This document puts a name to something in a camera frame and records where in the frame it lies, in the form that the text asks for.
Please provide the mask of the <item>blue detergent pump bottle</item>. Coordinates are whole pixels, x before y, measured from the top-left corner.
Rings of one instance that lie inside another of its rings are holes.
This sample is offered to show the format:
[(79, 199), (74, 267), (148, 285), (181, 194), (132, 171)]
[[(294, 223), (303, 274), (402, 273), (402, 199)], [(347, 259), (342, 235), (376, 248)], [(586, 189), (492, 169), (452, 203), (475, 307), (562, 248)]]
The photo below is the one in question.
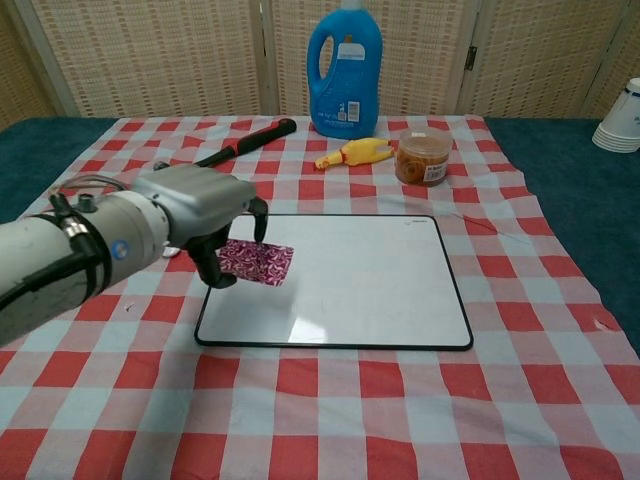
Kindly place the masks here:
[(363, 0), (341, 0), (311, 34), (306, 73), (314, 129), (325, 137), (374, 135), (383, 40)]

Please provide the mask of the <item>white board black frame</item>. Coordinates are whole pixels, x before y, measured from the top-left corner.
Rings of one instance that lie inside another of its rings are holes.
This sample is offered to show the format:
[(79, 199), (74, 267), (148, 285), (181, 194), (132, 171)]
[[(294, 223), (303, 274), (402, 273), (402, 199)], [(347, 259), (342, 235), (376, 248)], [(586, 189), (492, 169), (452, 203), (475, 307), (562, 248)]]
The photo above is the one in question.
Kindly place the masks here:
[(272, 215), (266, 241), (290, 247), (283, 283), (207, 292), (206, 346), (465, 351), (473, 334), (431, 216)]

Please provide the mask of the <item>stack of white paper cups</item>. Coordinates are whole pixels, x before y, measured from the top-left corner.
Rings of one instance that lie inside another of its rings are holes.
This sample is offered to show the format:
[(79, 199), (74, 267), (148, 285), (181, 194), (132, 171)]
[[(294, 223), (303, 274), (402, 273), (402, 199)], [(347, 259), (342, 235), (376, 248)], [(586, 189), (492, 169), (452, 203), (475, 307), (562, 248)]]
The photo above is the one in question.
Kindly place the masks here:
[(628, 81), (594, 131), (592, 143), (614, 153), (640, 149), (640, 77)]

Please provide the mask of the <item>yellow rubber chicken toy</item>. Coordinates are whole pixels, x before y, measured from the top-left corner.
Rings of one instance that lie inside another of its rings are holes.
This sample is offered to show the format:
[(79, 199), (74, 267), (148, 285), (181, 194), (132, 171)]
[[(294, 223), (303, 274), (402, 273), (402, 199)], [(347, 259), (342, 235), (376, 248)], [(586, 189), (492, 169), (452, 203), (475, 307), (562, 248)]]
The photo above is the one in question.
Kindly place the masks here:
[(374, 164), (394, 156), (389, 140), (362, 138), (347, 142), (338, 150), (315, 160), (317, 170), (326, 170), (335, 165), (358, 166)]

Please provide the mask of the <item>clear jar of rubber bands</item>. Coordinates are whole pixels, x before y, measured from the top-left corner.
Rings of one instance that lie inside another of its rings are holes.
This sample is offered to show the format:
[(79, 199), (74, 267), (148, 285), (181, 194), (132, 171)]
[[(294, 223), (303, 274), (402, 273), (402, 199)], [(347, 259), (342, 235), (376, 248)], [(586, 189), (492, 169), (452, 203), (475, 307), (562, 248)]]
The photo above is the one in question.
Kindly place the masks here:
[(453, 139), (449, 132), (407, 129), (399, 138), (395, 175), (408, 185), (437, 185), (444, 180)]

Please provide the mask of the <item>woven bamboo folding screen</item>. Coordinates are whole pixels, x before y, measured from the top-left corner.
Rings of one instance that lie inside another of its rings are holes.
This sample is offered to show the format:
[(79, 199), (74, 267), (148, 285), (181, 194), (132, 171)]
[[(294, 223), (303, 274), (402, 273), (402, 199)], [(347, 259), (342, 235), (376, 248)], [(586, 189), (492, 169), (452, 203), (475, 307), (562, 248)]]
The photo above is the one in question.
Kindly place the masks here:
[[(305, 114), (307, 45), (340, 2), (0, 0), (0, 128), (54, 114)], [(383, 37), (384, 115), (601, 117), (640, 76), (640, 0), (364, 5)]]

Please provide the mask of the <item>red white checkered tablecloth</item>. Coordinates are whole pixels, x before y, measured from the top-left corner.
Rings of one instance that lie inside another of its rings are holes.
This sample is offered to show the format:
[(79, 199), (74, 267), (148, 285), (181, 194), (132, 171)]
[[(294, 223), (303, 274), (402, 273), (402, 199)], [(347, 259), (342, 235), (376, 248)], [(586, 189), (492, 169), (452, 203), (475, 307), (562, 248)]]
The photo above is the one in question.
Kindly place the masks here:
[(481, 117), (446, 181), (315, 170), (307, 119), (226, 162), (283, 213), (436, 217), (465, 352), (207, 349), (206, 289), (163, 259), (0, 349), (0, 480), (640, 480), (640, 358)]

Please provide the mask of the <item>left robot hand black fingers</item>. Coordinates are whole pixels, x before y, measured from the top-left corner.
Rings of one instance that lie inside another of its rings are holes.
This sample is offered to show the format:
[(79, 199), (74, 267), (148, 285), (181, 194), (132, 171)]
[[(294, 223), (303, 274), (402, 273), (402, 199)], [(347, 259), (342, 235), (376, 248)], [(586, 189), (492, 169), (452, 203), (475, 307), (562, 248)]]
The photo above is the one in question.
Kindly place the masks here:
[(167, 167), (138, 177), (131, 190), (161, 207), (168, 218), (168, 245), (185, 250), (201, 280), (225, 289), (237, 281), (221, 270), (216, 251), (226, 245), (233, 221), (254, 217), (254, 240), (265, 238), (269, 207), (255, 186), (195, 164)]

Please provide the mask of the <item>black red claw hammer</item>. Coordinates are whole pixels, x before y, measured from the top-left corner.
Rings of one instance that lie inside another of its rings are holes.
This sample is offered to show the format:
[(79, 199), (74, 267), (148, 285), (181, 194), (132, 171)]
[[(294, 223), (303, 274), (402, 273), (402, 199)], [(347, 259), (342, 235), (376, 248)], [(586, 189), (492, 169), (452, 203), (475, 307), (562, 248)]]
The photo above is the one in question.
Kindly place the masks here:
[(196, 162), (199, 167), (216, 167), (227, 160), (251, 153), (265, 145), (283, 138), (297, 130), (293, 119), (283, 118), (274, 121), (268, 127), (257, 130), (224, 147), (213, 155)]

